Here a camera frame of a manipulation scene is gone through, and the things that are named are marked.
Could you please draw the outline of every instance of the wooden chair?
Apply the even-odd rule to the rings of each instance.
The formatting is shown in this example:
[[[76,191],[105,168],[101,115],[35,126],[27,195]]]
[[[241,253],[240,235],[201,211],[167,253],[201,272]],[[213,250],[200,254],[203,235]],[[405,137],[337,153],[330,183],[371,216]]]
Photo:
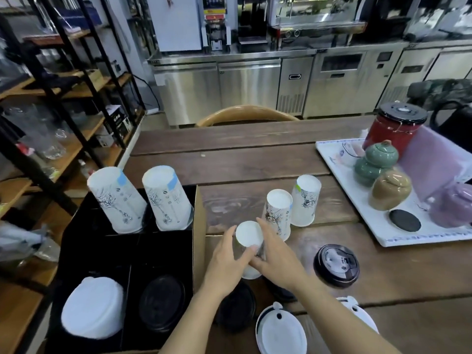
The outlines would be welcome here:
[[[236,122],[245,120],[275,120],[277,122],[286,122],[300,120],[286,113],[275,109],[265,108],[263,106],[230,106],[215,112],[208,117],[200,120],[195,127],[212,126],[217,123]]]

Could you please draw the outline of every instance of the green gourd-shaped jar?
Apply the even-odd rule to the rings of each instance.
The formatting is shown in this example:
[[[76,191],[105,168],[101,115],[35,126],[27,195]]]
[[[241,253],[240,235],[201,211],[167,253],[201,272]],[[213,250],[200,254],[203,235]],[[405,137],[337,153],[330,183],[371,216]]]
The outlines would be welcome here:
[[[358,183],[372,186],[380,174],[391,169],[398,161],[398,151],[390,140],[372,144],[365,155],[354,165],[354,178]]]

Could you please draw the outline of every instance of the purple ceramic jar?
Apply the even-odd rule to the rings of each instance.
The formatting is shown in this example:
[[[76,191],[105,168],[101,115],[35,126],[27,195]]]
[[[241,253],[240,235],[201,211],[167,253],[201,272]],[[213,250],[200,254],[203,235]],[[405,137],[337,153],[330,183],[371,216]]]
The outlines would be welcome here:
[[[429,217],[438,226],[451,228],[472,222],[472,185],[455,184],[435,196]]]

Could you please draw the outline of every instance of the blue sticker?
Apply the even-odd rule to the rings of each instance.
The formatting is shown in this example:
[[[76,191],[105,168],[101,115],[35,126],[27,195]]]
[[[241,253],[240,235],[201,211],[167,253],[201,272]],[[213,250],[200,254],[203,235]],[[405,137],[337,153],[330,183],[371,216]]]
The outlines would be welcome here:
[[[126,184],[126,180],[127,180],[127,178],[126,178],[124,172],[121,171],[121,174],[117,179],[118,185],[123,186],[124,184]]]
[[[177,181],[178,181],[177,174],[174,172],[174,177],[167,184],[167,187],[169,188],[169,190],[174,190],[174,187],[177,185]]]

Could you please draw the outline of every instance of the wooden table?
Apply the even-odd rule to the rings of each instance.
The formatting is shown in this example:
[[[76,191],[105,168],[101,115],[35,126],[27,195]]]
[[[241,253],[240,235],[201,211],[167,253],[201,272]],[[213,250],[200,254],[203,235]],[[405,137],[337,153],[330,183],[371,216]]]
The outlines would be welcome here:
[[[314,174],[322,182],[315,222],[292,226],[287,244],[305,269],[324,244],[349,247],[361,268],[347,289],[373,317],[380,333],[403,353],[469,353],[472,348],[472,242],[381,247],[330,174],[315,142],[359,136],[372,116],[301,122],[226,125],[142,132],[125,167],[136,187],[152,166],[172,166],[182,184],[199,184],[207,212],[206,261],[228,227],[254,220],[265,195],[291,191],[295,178]],[[274,298],[262,279],[248,281],[257,313]],[[305,328],[309,353],[325,353],[300,303],[286,308]],[[208,353],[257,353],[254,328],[228,335],[213,327]]]

